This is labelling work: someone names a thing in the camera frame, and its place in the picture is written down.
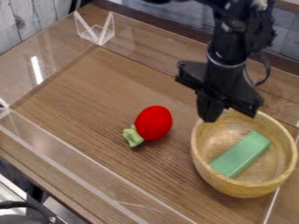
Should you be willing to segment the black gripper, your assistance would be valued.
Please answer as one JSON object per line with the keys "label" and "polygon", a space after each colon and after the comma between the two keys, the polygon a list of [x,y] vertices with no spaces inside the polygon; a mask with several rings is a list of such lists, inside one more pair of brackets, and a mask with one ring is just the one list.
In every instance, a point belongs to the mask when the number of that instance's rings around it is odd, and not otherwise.
{"label": "black gripper", "polygon": [[214,123],[225,109],[234,108],[246,116],[254,118],[263,98],[249,84],[243,69],[245,66],[225,67],[213,63],[181,60],[179,73],[175,80],[198,92],[198,115],[207,123]]}

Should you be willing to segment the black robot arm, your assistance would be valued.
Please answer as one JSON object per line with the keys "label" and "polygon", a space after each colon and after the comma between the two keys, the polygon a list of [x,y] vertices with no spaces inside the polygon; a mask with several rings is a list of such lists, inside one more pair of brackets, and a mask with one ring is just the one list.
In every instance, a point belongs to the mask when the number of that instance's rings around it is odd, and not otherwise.
{"label": "black robot arm", "polygon": [[266,81],[250,77],[247,60],[258,56],[266,74],[271,74],[263,50],[277,37],[273,16],[277,0],[195,1],[213,8],[215,20],[207,61],[179,61],[175,80],[195,91],[198,115],[205,122],[217,122],[226,109],[255,117],[265,102],[257,87]]}

